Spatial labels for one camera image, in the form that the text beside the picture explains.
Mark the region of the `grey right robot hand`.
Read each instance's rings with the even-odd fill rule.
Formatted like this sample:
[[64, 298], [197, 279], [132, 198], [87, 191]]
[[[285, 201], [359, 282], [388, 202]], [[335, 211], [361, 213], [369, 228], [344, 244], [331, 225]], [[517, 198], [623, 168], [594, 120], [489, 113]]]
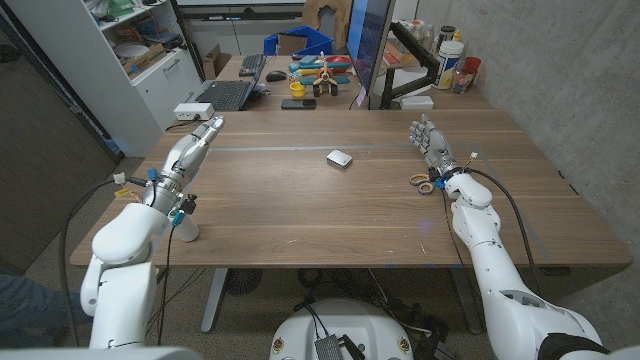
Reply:
[[434, 168], [443, 182], [461, 172], [451, 145], [426, 114], [421, 116], [420, 121], [412, 122], [409, 140], [424, 155], [428, 167]]

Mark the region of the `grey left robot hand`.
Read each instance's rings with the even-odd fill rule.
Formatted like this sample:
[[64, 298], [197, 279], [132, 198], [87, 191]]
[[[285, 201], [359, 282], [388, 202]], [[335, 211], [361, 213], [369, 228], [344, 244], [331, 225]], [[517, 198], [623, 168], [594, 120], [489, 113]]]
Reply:
[[224, 123], [223, 116], [214, 116], [171, 148], [156, 181], [151, 182], [142, 195], [145, 205], [168, 214], [182, 201]]

